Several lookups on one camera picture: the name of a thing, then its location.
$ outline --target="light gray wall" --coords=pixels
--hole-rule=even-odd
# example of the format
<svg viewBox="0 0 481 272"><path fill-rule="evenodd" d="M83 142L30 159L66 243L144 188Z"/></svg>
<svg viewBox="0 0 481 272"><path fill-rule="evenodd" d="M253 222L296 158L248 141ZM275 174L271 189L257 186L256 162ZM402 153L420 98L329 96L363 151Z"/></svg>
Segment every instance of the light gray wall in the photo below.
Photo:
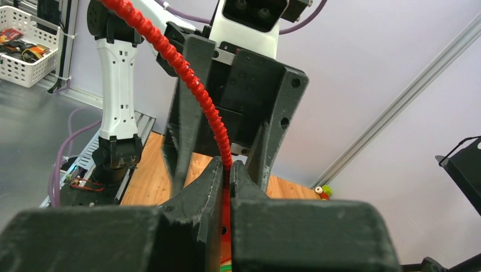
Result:
<svg viewBox="0 0 481 272"><path fill-rule="evenodd" d="M453 266L481 252L481 218L435 155L481 135L481 39L332 181L336 199L379 209L404 264Z"/></svg>
<svg viewBox="0 0 481 272"><path fill-rule="evenodd" d="M216 1L169 3L210 17ZM101 95L87 5L85 0L79 6L72 85ZM310 25L282 36L278 60L305 70L311 85L273 173L313 184L480 11L479 0L330 0ZM156 117L155 129L163 131L174 80L155 63L146 44L140 46L137 63L136 109Z"/></svg>

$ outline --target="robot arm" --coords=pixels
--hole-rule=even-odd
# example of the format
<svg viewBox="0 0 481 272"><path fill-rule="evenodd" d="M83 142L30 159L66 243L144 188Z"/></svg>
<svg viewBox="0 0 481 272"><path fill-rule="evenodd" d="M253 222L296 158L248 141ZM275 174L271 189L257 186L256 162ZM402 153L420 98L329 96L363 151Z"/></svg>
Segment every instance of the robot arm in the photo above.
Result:
<svg viewBox="0 0 481 272"><path fill-rule="evenodd" d="M195 30L193 25L170 14L155 0L133 0L132 3L162 32L168 22ZM142 43L142 38L125 23L118 21L114 14L109 14L96 0L91 1L88 15L89 30L96 38L102 66L104 114L100 136L107 140L111 137L117 140L132 138L137 134L133 108L133 69L137 45Z"/></svg>
<svg viewBox="0 0 481 272"><path fill-rule="evenodd" d="M133 0L132 3L162 31L168 22L195 29L154 0ZM137 46L143 38L97 0L89 3L87 23L96 40L103 79L103 116L99 148L92 155L96 165L92 179L99 183L117 184L123 180L129 167L140 162L142 155L142 143L134 117L133 78Z"/></svg>

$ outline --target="white basket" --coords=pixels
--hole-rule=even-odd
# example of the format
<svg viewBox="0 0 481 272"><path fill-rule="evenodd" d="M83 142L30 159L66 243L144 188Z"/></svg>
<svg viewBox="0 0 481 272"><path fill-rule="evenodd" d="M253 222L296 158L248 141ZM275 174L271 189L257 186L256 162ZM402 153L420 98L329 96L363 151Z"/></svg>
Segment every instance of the white basket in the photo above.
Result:
<svg viewBox="0 0 481 272"><path fill-rule="evenodd" d="M28 88L56 68L58 44L61 42L60 38L62 35L60 27L57 27L56 35L38 29L34 18L29 13L14 7L0 7L0 31L14 28L23 34L23 41L45 45L50 48L49 53L35 63L24 62L5 54L0 56L0 79Z"/></svg>

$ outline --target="red corrugated tube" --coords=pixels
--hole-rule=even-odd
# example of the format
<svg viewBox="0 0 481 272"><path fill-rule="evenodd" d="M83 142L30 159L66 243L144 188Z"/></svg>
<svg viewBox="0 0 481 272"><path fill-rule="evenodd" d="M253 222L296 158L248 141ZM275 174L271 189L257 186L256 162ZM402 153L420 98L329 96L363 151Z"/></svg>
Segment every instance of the red corrugated tube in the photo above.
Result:
<svg viewBox="0 0 481 272"><path fill-rule="evenodd" d="M187 87L192 91L197 101L202 107L209 125L214 131L214 138L217 141L222 157L222 164L226 172L226 178L232 166L232 156L230 151L229 137L227 130L221 121L219 111L216 110L212 99L205 90L200 79L195 76L194 71L190 68L189 63L185 61L184 56L178 53L173 45L170 44L168 38L162 35L160 29L152 25L152 22L145 18L140 10L134 8L130 0L100 0L105 7L114 11L117 16L124 19L127 24L137 30L137 32L145 37L151 43L155 50L172 66L179 78L186 83Z"/></svg>

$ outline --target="wooden surface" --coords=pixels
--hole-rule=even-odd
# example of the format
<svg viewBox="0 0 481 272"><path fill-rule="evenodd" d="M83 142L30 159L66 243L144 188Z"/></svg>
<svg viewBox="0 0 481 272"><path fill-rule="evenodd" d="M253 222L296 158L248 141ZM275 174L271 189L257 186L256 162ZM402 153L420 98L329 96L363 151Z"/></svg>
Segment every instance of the wooden surface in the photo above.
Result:
<svg viewBox="0 0 481 272"><path fill-rule="evenodd" d="M170 197L170 180L161 153L162 135L151 133L142 160L125 192L122 205L160 205ZM193 154L186 185L195 180L211 157ZM319 199L311 189L271 176L267 194L271 198Z"/></svg>

